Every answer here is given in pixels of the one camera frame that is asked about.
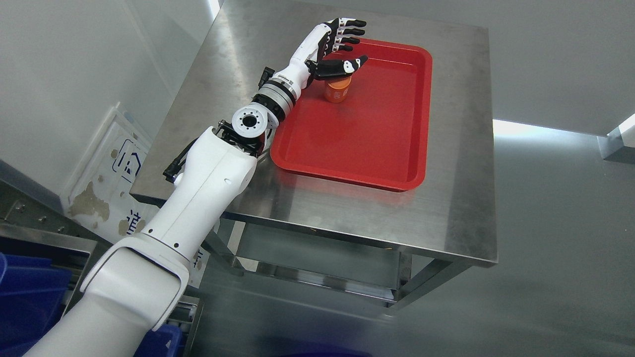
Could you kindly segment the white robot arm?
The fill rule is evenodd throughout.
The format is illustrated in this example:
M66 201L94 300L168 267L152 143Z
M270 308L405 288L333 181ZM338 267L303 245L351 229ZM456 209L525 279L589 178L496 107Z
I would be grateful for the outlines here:
M350 77L367 61L327 59L351 51L367 23L340 17L316 25L283 70L268 70L249 104L193 140L175 190L140 232L111 246L81 285L82 298L25 355L131 357L159 329L189 283L189 266L227 206L252 179L268 136L313 80Z

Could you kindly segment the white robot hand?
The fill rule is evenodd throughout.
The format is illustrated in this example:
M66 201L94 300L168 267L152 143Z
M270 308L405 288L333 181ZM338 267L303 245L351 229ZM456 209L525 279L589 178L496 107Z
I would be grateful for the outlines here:
M356 18L335 18L316 25L292 54L288 65L277 77L300 92L309 77L315 80L336 80L350 77L368 60L367 55L355 59L322 59L337 52L351 52L360 43L367 22ZM310 70L307 62L316 62Z

